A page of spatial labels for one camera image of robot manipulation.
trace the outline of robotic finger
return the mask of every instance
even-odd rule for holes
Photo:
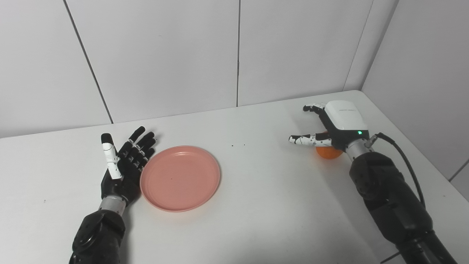
[[[307,134],[303,136],[291,135],[288,139],[290,142],[298,145],[316,146],[316,147],[330,147],[332,146],[329,133],[316,133]]]
[[[312,103],[303,106],[303,111],[305,112],[315,112],[316,114],[320,114],[325,108],[323,103]]]

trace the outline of wall seam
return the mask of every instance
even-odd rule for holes
[[[101,100],[103,101],[104,108],[106,109],[106,112],[107,112],[107,116],[109,117],[111,124],[114,124],[113,118],[111,117],[111,113],[109,112],[109,108],[107,107],[106,100],[104,99],[103,93],[101,92],[101,87],[99,87],[98,79],[96,79],[96,75],[94,74],[93,67],[91,66],[90,59],[88,58],[88,55],[86,53],[80,34],[78,34],[78,29],[76,28],[75,21],[73,20],[73,17],[72,17],[72,13],[70,12],[70,9],[68,8],[67,1],[63,0],[63,3],[65,5],[65,9],[67,10],[68,16],[70,17],[70,21],[72,22],[72,26],[73,26],[73,29],[75,30],[75,34],[76,34],[76,37],[78,38],[78,42],[80,43],[80,46],[82,47],[82,51],[85,56],[86,62],[88,63],[88,67],[90,68],[91,75],[93,76],[96,87],[98,88],[98,92],[99,92],[99,95],[101,96]]]

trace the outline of orange ball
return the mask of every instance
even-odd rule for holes
[[[335,159],[342,154],[342,150],[335,149],[334,147],[316,147],[318,154],[328,160]]]

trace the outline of white fingertip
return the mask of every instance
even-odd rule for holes
[[[112,179],[122,178],[122,174],[117,168],[119,157],[116,155],[116,148],[111,143],[103,143],[104,155],[106,156],[107,168],[111,174]]]

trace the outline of black forearm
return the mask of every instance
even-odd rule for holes
[[[69,264],[118,264],[124,233],[124,221],[115,211],[100,209],[87,215],[73,241]]]
[[[368,152],[350,176],[383,236],[408,264],[456,264],[433,231],[433,221],[392,160]]]

